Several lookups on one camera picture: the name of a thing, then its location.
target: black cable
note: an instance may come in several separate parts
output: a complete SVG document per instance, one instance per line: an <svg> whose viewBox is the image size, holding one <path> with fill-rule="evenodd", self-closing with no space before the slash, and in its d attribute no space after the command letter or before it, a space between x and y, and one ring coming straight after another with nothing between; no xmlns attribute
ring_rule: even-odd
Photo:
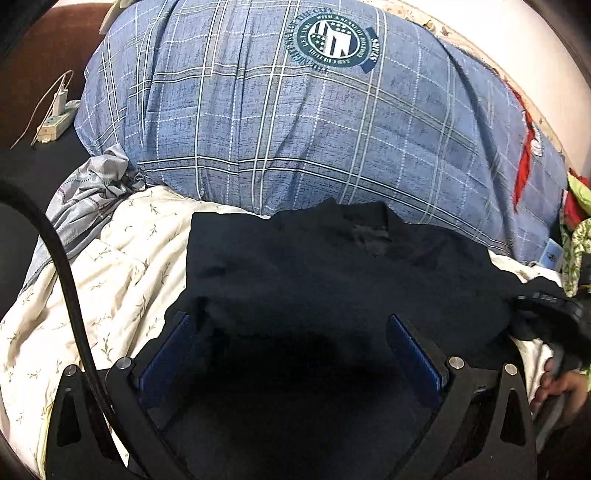
<svg viewBox="0 0 591 480"><path fill-rule="evenodd" d="M96 371L95 361L92 358L88 337L86 336L86 329L82 319L82 311L80 310L80 301L78 300L78 292L76 290L76 284L74 283L74 277L72 276L72 269L70 268L70 263L68 262L66 252L61 244L58 234L49 219L31 200L31 198L20 188L3 179L0 179L0 202L14 208L31 222L45 243L47 251L51 255L51 259L56 266L57 276L61 282L64 301L66 302L66 308L70 317L72 332L74 333L74 341L78 348L78 353L90 385L90 390L105 415L107 422L111 425L113 431L119 437L121 442L127 447L127 441L123 429L121 428L119 421L117 421L117 417L111 406L111 401L109 400L109 395Z"/></svg>

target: white floral blanket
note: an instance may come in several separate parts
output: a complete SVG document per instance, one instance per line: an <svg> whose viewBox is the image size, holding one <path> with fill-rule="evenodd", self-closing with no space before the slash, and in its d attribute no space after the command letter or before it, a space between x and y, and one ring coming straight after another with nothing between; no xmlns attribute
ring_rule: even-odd
<svg viewBox="0 0 591 480"><path fill-rule="evenodd" d="M158 336L166 308L185 287L186 246L194 212L246 213L185 198L166 187L132 195L100 237L72 262L86 333L99 369L135 356ZM538 275L560 284L559 274L525 267L491 253L492 262L522 281ZM517 342L528 392L539 378L539 344ZM44 475L47 427L61 373L79 364L55 269L46 266L0 322L0 427L21 460ZM125 449L117 442L124 457Z"/></svg>

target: metal screw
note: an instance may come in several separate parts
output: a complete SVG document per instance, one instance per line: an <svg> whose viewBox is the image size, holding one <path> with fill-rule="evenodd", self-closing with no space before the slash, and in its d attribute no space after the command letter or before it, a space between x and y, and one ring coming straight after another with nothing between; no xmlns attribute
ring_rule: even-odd
<svg viewBox="0 0 591 480"><path fill-rule="evenodd" d="M511 376L517 375L518 371L519 370L517 370L517 367L513 364L506 364L505 365L505 372L507 372Z"/></svg>
<svg viewBox="0 0 591 480"><path fill-rule="evenodd" d="M125 370L126 368L129 368L130 365L131 365L131 358L129 358L128 356L125 356L123 358L119 358L119 360L117 360L117 363L115 364L115 366L119 370Z"/></svg>
<svg viewBox="0 0 591 480"><path fill-rule="evenodd" d="M68 365L64 369L64 375L67 376L67 377L71 377L72 375L74 375L76 373L76 370L78 370L78 367L77 366L75 366L75 365Z"/></svg>
<svg viewBox="0 0 591 480"><path fill-rule="evenodd" d="M464 360L462 360L460 357L458 356L453 356L449 359L449 365L452 368L455 368L456 370L459 370L461 368L464 368Z"/></svg>

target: red fabric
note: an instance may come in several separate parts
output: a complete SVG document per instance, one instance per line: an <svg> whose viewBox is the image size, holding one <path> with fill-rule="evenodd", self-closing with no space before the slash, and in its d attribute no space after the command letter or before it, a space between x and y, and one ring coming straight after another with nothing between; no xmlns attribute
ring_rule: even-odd
<svg viewBox="0 0 591 480"><path fill-rule="evenodd" d="M513 190L513 208L517 211L517 204L521 199L521 193L527 184L527 180L530 177L531 171L531 142L535 138L535 130L534 130L534 121L531 118L530 113L525 108L525 104L523 103L523 98L521 95L515 91L515 89L509 85L507 82L507 86L513 92L513 95L517 98L517 101L521 105L524 113L525 113L525 123L527 125L527 136L525 137L525 145L523 146L523 153L521 154L521 159L519 160L519 167L517 168L517 177L515 178L515 188Z"/></svg>
<svg viewBox="0 0 591 480"><path fill-rule="evenodd" d="M569 169L569 173L573 177L577 177L585 186L589 186L589 180L585 177L579 177L572 168ZM563 213L563 222L566 228L572 233L577 228L577 225L587 218L589 218L589 215L581 208L577 197L574 196L573 192L569 192L564 202Z"/></svg>

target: human hand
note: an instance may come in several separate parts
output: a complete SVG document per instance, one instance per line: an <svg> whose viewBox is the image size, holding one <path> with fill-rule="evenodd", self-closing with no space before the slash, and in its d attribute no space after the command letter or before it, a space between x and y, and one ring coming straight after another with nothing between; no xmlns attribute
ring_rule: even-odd
<svg viewBox="0 0 591 480"><path fill-rule="evenodd" d="M557 424L557 427L564 427L574 420L587 401L587 376L577 372L566 372L554 379L550 373L553 366L554 360L550 358L544 365L545 373L540 378L540 386L530 407L532 412L536 412L548 397L566 394L567 400Z"/></svg>

